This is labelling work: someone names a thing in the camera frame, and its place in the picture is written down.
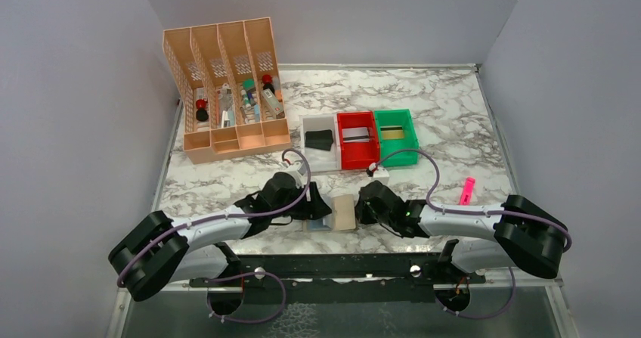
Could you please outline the beige card holder wallet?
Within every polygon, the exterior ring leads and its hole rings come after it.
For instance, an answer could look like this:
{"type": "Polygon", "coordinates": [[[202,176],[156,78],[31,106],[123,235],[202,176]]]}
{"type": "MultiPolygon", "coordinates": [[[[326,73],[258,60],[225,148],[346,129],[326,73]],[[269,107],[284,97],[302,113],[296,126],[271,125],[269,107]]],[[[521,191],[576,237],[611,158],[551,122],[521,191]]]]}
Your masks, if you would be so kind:
{"type": "Polygon", "coordinates": [[[303,222],[305,232],[313,231],[353,231],[357,228],[355,216],[355,196],[343,194],[336,197],[322,195],[322,201],[330,208],[331,213],[317,220],[303,222]]]}

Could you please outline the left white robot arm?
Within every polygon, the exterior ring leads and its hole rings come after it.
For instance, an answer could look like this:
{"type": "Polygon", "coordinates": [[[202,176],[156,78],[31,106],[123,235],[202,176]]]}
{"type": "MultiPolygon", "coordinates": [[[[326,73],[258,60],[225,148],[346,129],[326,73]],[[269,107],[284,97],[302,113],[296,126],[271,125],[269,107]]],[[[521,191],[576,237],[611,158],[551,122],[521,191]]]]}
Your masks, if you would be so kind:
{"type": "Polygon", "coordinates": [[[318,220],[332,212],[315,182],[305,185],[277,172],[264,187],[210,216],[173,219],[162,210],[147,215],[109,253],[117,284],[134,301],[154,296],[173,281],[211,278],[229,285],[237,264],[220,243],[242,240],[267,230],[275,218],[318,220]]]}

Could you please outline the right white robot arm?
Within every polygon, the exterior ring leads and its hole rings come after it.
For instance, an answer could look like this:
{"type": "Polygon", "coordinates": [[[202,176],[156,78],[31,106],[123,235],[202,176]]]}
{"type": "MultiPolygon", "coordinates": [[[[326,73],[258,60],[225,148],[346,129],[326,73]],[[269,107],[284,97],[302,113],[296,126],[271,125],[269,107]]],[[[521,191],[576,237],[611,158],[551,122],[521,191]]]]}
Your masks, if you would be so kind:
{"type": "Polygon", "coordinates": [[[437,275],[448,283],[465,273],[502,267],[553,279],[571,246],[562,222],[518,194],[493,205],[441,205],[402,200],[373,181],[359,190],[355,213],[361,224],[385,225],[401,237],[455,237],[446,256],[436,262],[437,275]]]}

